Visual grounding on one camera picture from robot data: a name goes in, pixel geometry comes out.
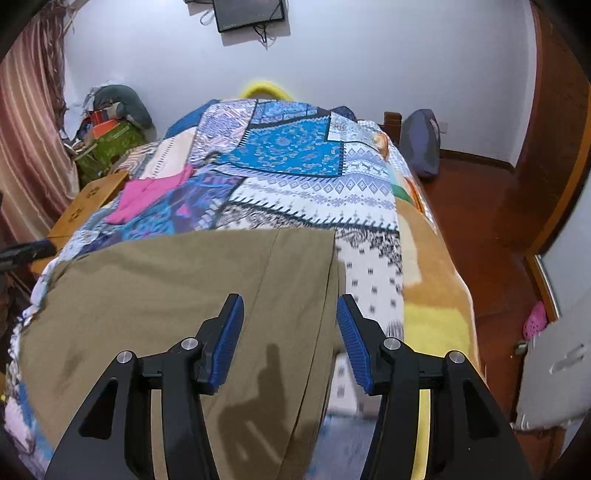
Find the orange yellow blanket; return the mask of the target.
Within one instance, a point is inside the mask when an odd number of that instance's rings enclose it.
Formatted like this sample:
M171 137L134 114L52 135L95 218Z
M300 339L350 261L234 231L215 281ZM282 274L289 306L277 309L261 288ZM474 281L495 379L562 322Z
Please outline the orange yellow blanket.
M404 341L419 353L465 354L481 371L474 303L438 228L416 207L397 202L401 234Z

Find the yellow pillow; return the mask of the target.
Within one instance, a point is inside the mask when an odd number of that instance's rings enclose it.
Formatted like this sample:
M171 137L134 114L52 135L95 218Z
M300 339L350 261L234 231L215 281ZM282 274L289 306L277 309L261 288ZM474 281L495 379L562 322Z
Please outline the yellow pillow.
M280 88L280 86L277 86L270 81L250 82L249 85L242 90L242 93L239 94L239 97L242 99L266 98L283 101L294 100L286 90L283 90L283 88Z

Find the pile of bags and clothes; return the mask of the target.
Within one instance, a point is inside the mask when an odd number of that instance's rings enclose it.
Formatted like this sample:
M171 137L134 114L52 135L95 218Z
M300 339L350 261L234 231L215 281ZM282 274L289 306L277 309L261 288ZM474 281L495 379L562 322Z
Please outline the pile of bags and clothes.
M110 83L93 88L82 103L68 107L61 137L84 186L108 174L154 132L151 115L135 90Z

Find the folded pink garment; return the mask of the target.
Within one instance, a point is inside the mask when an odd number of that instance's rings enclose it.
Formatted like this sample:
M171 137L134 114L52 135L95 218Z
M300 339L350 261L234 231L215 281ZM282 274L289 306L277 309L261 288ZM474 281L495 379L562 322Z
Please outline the folded pink garment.
M110 225L127 223L162 196L186 182L192 171L193 168L186 165L179 173L169 177L128 181L118 206L106 217L105 222Z

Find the blue patchwork bedspread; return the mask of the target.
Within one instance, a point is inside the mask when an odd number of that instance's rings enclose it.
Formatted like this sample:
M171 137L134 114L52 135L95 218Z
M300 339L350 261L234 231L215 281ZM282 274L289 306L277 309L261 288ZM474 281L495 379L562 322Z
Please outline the blue patchwork bedspread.
M11 339L6 431L18 456L42 478L53 450L20 372L21 339L56 269L122 241L199 230L309 227L335 231L346 293L385 333L404 334L403 259L396 207L408 166L372 121L281 100L211 101L178 120L163 139L131 149L120 168L133 180L190 168L188 181L122 224L116 197L73 233L42 270Z

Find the brown wooden door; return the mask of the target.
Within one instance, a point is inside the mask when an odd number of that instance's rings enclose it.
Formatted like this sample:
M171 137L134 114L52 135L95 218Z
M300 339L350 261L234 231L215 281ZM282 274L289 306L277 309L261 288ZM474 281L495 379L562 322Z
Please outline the brown wooden door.
M565 23L548 1L532 3L536 82L517 167L528 220L524 252L544 254L580 197L590 170L590 82L569 44Z

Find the dark blue backpack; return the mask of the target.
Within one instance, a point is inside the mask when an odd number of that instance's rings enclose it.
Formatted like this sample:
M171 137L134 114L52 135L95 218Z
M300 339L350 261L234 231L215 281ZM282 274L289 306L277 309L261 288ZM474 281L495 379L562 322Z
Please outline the dark blue backpack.
M399 150L410 169L431 180L440 171L441 130L431 109L413 112L403 121Z

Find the pink croc shoe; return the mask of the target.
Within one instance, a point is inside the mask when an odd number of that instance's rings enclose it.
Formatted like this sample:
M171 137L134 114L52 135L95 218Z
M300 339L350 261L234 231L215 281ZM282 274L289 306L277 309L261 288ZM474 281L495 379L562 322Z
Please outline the pink croc shoe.
M544 303L538 301L532 308L523 325L523 337L526 341L540 334L547 326L547 314Z

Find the olive khaki pants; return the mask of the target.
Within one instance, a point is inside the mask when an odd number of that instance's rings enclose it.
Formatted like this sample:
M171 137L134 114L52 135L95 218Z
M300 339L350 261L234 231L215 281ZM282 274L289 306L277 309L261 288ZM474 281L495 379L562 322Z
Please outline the olive khaki pants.
M222 230L121 242L59 264L19 354L43 437L59 443L119 352L167 350L236 293L245 301L238 347L228 380L204 399L218 472L300 479L332 373L334 251L331 230Z

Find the wall-mounted black television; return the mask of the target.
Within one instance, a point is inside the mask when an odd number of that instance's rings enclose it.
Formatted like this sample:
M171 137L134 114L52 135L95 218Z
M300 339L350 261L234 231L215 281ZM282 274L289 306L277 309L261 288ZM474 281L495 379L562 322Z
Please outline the wall-mounted black television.
M219 33L284 20L283 0L213 0Z

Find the striped pink curtain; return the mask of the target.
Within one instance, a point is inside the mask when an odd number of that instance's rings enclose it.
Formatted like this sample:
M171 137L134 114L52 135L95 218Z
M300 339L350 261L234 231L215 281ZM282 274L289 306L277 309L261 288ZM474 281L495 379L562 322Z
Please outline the striped pink curtain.
M64 126L64 18L50 1L21 31L1 62L1 239L46 236L79 193Z

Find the white appliance with stickers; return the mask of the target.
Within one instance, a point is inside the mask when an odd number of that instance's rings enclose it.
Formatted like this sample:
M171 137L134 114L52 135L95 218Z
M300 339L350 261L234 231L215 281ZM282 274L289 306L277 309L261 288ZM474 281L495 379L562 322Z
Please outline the white appliance with stickers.
M528 346L515 429L544 430L584 417L590 408L590 304L584 299Z

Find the orange wooden folding table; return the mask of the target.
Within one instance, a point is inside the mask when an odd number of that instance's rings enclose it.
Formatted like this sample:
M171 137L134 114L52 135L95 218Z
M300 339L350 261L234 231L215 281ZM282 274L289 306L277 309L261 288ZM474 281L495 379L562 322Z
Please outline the orange wooden folding table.
M47 235L58 253L67 241L98 209L110 202L129 178L125 170L89 182L66 208Z

